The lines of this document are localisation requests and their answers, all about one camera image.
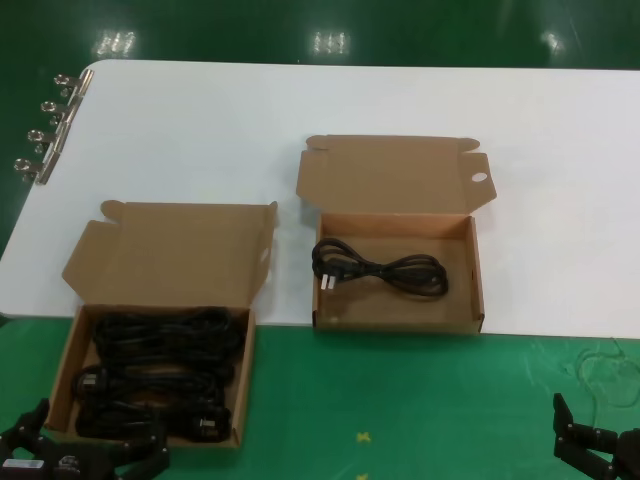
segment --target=green floor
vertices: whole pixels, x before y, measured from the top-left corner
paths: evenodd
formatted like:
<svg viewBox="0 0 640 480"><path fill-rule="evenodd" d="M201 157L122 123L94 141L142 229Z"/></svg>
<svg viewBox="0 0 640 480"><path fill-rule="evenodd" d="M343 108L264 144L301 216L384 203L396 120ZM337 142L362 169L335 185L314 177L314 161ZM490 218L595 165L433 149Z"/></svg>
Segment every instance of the green floor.
<svg viewBox="0 0 640 480"><path fill-rule="evenodd" d="M48 128L57 73L125 57L638 69L639 27L638 0L5 0L0 250L29 188L13 161L36 158L26 132ZM68 329L0 329L0 430L49 394ZM639 365L639 342L261 328L244 448L175 452L163 478L582 478L552 456L551 394L631 428Z"/></svg>

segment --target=black cable bundle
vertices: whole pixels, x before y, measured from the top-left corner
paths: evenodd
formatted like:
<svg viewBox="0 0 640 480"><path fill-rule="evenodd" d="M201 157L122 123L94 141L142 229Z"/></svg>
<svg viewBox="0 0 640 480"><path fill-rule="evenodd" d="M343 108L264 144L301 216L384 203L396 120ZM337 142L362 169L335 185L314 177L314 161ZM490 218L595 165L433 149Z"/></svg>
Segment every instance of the black cable bundle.
<svg viewBox="0 0 640 480"><path fill-rule="evenodd" d="M221 442L230 434L224 387L244 333L228 310L189 315L109 313L93 332L101 364L85 368L72 390L81 402L80 436L125 439L156 420L192 441ZM153 405L140 399L153 398Z"/></svg>
<svg viewBox="0 0 640 480"><path fill-rule="evenodd" d="M314 247L311 258L323 290L373 276L412 295L441 297L449 291L447 271L431 255L410 255L385 265L366 260L341 240L325 238Z"/></svg>

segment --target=cardboard box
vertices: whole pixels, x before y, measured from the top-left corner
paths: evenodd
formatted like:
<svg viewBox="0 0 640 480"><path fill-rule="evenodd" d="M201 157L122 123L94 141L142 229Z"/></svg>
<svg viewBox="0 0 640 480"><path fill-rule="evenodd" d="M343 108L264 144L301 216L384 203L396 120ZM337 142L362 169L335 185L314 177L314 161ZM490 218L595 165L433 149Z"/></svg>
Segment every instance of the cardboard box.
<svg viewBox="0 0 640 480"><path fill-rule="evenodd" d="M318 241L338 238L378 263L433 255L449 278L449 292L437 300L409 296L374 277L340 283L333 290L320 290L315 279L315 327L481 330L480 263L469 214L493 200L496 191L487 156L472 152L479 145L470 138L442 137L307 139L297 193L321 209Z"/></svg>
<svg viewBox="0 0 640 480"><path fill-rule="evenodd" d="M110 220L88 223L63 278L85 301L69 332L45 426L64 440L75 431L79 404L73 376L98 363L93 325L106 311L182 313L227 307L246 328L244 353L225 389L231 438L169 445L238 447L242 442L253 362L255 316L251 301L269 273L277 204L189 205L104 202Z"/></svg>

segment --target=white table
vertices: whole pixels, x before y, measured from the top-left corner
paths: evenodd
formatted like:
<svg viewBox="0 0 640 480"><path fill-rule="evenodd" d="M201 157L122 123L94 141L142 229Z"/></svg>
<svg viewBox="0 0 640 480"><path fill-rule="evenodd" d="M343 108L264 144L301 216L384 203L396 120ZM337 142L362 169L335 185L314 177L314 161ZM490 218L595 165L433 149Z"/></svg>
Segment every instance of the white table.
<svg viewBox="0 0 640 480"><path fill-rule="evenodd" d="M473 137L498 198L475 216L484 332L640 338L640 72L107 60L0 261L0 311L70 317L60 277L107 199L279 202L263 324L308 325L313 134Z"/></svg>

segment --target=box flap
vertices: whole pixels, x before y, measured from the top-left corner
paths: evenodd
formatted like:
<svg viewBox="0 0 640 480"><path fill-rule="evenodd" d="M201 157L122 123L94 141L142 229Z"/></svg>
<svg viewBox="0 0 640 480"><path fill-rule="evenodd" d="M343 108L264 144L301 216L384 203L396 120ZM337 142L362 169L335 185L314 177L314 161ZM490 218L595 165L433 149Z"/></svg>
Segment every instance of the box flap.
<svg viewBox="0 0 640 480"><path fill-rule="evenodd" d="M246 307L269 273L276 209L110 200L62 277L88 304Z"/></svg>
<svg viewBox="0 0 640 480"><path fill-rule="evenodd" d="M496 197L471 138L320 135L307 139L297 193L334 213L471 213Z"/></svg>

